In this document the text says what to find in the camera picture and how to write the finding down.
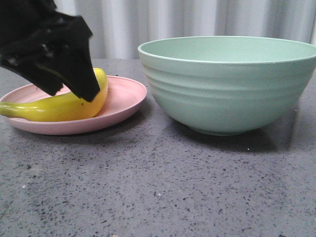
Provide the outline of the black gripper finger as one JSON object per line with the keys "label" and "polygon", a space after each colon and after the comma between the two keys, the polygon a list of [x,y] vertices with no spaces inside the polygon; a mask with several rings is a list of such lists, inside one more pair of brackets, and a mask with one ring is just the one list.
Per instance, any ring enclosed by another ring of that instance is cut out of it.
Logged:
{"label": "black gripper finger", "polygon": [[80,45],[44,44],[45,57],[38,63],[40,69],[56,77],[71,92],[87,102],[100,91],[91,63],[89,42]]}
{"label": "black gripper finger", "polygon": [[63,87],[57,62],[57,59],[46,55],[2,55],[0,57],[1,67],[20,75],[52,96]]}

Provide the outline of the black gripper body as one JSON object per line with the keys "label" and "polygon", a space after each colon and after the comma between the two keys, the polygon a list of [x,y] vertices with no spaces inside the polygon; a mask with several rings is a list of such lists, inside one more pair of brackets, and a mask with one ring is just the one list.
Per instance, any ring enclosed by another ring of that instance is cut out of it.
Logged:
{"label": "black gripper body", "polygon": [[2,0],[0,2],[0,59],[37,51],[45,44],[77,50],[90,59],[92,32],[85,20],[56,10],[52,0]]}

